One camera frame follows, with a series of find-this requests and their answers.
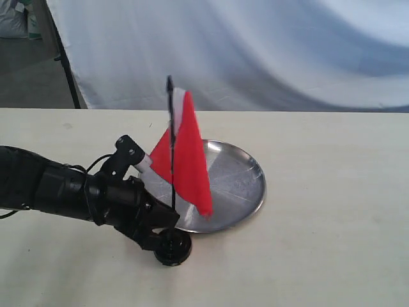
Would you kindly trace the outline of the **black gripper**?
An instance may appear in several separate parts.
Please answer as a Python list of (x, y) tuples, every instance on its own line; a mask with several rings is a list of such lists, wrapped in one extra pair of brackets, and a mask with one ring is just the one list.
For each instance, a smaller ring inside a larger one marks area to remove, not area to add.
[[(140, 224), (131, 224), (139, 208)], [(156, 199), (143, 181), (133, 176), (126, 180), (107, 179), (100, 188), (96, 209), (105, 224), (147, 251), (155, 251), (161, 245), (162, 238), (154, 230), (174, 228), (180, 218), (175, 209)]]

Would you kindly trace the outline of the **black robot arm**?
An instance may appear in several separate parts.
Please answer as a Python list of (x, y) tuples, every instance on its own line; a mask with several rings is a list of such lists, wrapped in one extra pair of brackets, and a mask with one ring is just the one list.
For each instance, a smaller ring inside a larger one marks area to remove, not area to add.
[(1, 147), (1, 208), (37, 210), (110, 225), (142, 249), (161, 245), (158, 228), (172, 228), (179, 214), (153, 197), (142, 180), (125, 179), (132, 160), (116, 151), (94, 175), (78, 166)]

